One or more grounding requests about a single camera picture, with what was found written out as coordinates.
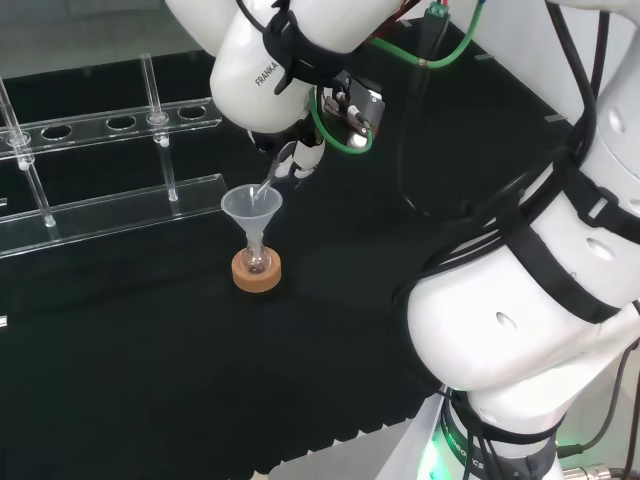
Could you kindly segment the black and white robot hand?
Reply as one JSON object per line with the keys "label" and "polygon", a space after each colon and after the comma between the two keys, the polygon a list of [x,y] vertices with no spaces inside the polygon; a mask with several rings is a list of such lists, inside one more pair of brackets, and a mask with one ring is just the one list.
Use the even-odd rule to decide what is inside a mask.
{"label": "black and white robot hand", "polygon": [[310,115],[277,133],[247,131],[254,146],[270,159],[262,185],[297,185],[311,176],[325,151],[325,140]]}

